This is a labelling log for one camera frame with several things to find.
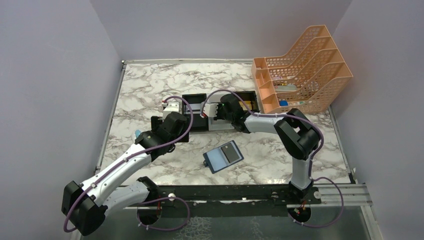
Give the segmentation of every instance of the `robotic arm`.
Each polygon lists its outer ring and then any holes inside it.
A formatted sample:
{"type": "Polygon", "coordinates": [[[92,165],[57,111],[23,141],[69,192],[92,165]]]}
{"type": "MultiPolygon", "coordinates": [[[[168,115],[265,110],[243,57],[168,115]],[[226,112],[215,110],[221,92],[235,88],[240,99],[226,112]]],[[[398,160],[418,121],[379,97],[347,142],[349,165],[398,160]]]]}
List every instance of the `robotic arm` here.
{"type": "MultiPolygon", "coordinates": [[[[310,156],[317,149],[320,136],[307,123],[307,118],[298,109],[292,109],[287,113],[293,116],[292,118],[275,115],[255,116],[249,112],[245,113],[239,100],[232,94],[221,97],[220,103],[206,103],[205,106],[207,111],[203,111],[204,117],[230,121],[239,132],[278,134],[293,158],[290,192],[299,203],[307,196],[308,190],[313,185],[310,177],[310,156]]],[[[127,187],[116,189],[137,170],[157,157],[171,153],[175,145],[169,143],[175,143],[187,134],[193,124],[192,113],[191,111],[189,123],[184,115],[177,112],[177,109],[171,111],[161,125],[142,132],[135,143],[106,169],[81,184],[71,181],[66,185],[61,208],[66,215],[64,230],[71,232],[76,228],[83,236],[89,235],[112,212],[151,199],[150,194],[153,189],[149,182],[137,181],[127,187]],[[68,221],[74,224],[74,229],[67,229],[68,221]]]]}

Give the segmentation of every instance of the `table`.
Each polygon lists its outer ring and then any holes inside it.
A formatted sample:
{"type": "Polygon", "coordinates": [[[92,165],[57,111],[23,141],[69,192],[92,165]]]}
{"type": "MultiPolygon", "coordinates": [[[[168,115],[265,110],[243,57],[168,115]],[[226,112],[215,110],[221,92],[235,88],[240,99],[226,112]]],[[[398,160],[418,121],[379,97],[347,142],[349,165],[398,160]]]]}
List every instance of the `table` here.
{"type": "MultiPolygon", "coordinates": [[[[184,61],[127,64],[100,169],[128,149],[135,140],[136,130],[151,129],[150,117],[161,113],[163,99],[217,89],[255,90],[251,66],[238,62],[184,61]]],[[[324,146],[315,157],[312,177],[324,176],[336,183],[350,183],[350,172],[329,111],[306,116],[324,135],[324,146]]],[[[158,157],[123,184],[131,184],[143,176],[157,185],[287,184],[292,176],[292,158],[276,134],[191,134],[189,143],[178,143],[174,152],[158,157]],[[244,160],[212,174],[203,166],[203,153],[231,140],[238,145],[244,160]]]]}

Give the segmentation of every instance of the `white marble surface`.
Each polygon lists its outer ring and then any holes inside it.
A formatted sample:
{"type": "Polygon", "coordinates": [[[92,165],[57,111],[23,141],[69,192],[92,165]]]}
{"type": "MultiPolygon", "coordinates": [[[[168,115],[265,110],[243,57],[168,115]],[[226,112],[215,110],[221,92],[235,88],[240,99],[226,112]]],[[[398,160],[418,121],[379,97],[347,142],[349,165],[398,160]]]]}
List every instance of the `white marble surface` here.
{"type": "MultiPolygon", "coordinates": [[[[101,169],[124,153],[135,131],[150,130],[150,117],[161,112],[161,100],[217,89],[255,89],[251,65],[244,63],[129,64],[126,67],[101,169]]],[[[307,115],[324,134],[324,146],[315,156],[312,176],[349,183],[348,172],[328,112],[307,115]]],[[[172,153],[158,157],[124,184],[148,176],[158,185],[287,184],[292,159],[276,134],[191,134],[189,143],[177,143],[172,153]],[[244,160],[212,174],[203,166],[203,153],[235,140],[244,160]]]]}

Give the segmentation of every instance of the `gray wall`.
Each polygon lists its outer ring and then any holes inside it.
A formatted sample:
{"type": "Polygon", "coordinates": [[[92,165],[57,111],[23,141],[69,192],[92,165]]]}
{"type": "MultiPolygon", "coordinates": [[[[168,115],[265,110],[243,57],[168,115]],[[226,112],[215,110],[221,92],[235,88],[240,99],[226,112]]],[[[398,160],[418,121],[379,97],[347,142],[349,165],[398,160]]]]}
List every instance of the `gray wall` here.
{"type": "Polygon", "coordinates": [[[332,33],[352,0],[91,0],[125,60],[283,55],[310,25],[332,33]]]}
{"type": "Polygon", "coordinates": [[[0,1],[0,239],[69,239],[63,188],[93,174],[120,67],[88,0],[0,1]]]}
{"type": "Polygon", "coordinates": [[[423,239],[424,1],[353,0],[334,39],[354,79],[333,103],[387,240],[423,239]]]}

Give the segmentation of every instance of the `orange plastic organizer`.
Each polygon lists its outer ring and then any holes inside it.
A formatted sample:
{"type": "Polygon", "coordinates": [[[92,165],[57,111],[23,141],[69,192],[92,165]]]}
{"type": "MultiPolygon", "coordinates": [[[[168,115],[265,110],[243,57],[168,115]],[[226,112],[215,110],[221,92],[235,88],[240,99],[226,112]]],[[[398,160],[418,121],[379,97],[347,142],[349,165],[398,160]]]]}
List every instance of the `orange plastic organizer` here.
{"type": "Polygon", "coordinates": [[[325,25],[308,27],[284,56],[254,58],[251,71],[266,114],[324,112],[353,77],[325,25]]]}

